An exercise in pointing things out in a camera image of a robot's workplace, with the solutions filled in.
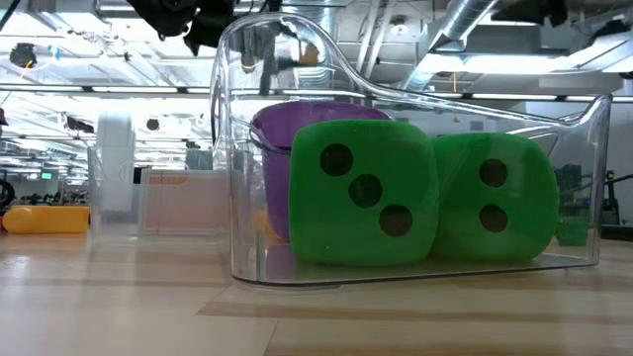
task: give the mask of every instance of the transparent container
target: transparent container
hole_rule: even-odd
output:
[[[593,265],[610,104],[546,118],[403,92],[306,18],[237,21],[212,78],[230,272],[301,287]]]
[[[102,240],[222,237],[226,171],[185,144],[88,149],[91,231]]]

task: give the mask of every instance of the wooden surface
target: wooden surface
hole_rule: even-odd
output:
[[[633,243],[598,267],[253,292],[217,240],[0,237],[0,355],[631,355]]]

